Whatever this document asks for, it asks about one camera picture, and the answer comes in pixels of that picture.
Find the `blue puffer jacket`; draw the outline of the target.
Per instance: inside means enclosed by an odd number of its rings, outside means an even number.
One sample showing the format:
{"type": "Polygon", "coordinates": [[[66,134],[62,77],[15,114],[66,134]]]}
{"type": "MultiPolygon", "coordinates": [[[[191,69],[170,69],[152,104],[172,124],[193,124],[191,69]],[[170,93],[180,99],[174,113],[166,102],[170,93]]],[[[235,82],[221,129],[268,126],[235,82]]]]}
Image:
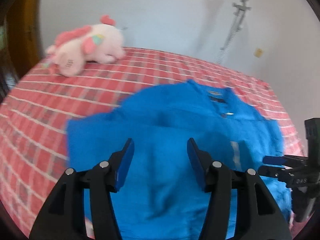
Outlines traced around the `blue puffer jacket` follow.
{"type": "Polygon", "coordinates": [[[127,178],[112,196],[123,239],[198,239],[210,196],[196,181],[188,139],[237,171],[258,169],[263,157],[284,153],[275,120],[265,119],[230,88],[192,80],[141,90],[110,113],[70,120],[66,132],[69,165],[77,171],[133,140],[127,178]]]}

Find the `red plaid bed sheet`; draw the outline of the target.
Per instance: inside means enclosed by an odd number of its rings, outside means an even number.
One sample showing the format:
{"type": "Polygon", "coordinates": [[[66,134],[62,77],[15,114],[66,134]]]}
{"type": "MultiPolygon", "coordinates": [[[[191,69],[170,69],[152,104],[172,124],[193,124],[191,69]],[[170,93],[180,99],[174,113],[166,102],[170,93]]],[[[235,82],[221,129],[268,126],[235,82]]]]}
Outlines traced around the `red plaid bed sheet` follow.
{"type": "Polygon", "coordinates": [[[41,64],[1,104],[1,202],[24,236],[65,168],[65,125],[116,107],[142,88],[193,79],[230,87],[262,116],[277,120],[285,153],[304,155],[289,115],[271,87],[218,64],[164,51],[127,48],[114,64],[92,63],[76,77],[50,74],[41,64]]]}

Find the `grey garment steamer stand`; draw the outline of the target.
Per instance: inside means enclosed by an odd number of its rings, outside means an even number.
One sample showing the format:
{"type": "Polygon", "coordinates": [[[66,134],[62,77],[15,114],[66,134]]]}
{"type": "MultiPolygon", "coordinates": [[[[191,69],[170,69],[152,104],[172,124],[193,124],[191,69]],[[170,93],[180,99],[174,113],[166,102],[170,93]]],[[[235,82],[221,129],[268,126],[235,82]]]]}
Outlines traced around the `grey garment steamer stand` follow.
{"type": "Polygon", "coordinates": [[[240,3],[233,3],[232,6],[236,9],[234,12],[234,19],[227,35],[227,38],[220,48],[219,54],[215,59],[216,64],[222,64],[226,58],[230,48],[232,47],[234,41],[237,38],[238,33],[242,30],[244,19],[247,13],[252,9],[248,5],[249,0],[240,0],[240,3]]]}

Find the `pink unicorn plush toy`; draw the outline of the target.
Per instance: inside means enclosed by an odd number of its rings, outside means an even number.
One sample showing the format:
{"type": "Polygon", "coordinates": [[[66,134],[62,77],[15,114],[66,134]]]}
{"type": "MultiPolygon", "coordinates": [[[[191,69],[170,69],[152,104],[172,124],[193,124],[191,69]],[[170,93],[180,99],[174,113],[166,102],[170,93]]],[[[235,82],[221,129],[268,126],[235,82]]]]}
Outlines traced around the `pink unicorn plush toy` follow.
{"type": "Polygon", "coordinates": [[[56,66],[59,74],[79,75],[87,62],[114,63],[125,56],[124,38],[116,22],[108,15],[99,24],[85,25],[57,35],[54,44],[46,49],[49,68],[56,66]]]}

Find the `wooden door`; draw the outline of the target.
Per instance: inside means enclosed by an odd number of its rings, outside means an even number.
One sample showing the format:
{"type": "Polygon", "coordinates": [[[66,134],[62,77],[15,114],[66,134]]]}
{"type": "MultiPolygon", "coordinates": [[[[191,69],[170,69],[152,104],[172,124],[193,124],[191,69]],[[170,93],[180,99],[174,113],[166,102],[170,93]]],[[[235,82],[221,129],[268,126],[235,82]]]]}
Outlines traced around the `wooden door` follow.
{"type": "Polygon", "coordinates": [[[5,16],[10,60],[22,78],[43,58],[40,0],[14,0],[5,16]]]}

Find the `yellow wall socket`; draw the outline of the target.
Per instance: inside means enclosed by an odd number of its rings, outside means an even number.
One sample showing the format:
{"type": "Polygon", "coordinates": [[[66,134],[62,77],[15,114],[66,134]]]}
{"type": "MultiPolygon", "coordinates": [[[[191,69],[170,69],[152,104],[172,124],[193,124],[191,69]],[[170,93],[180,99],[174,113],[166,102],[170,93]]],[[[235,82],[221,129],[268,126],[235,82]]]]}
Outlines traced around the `yellow wall socket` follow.
{"type": "Polygon", "coordinates": [[[254,56],[260,58],[263,55],[264,51],[261,48],[257,48],[254,52],[254,56]]]}

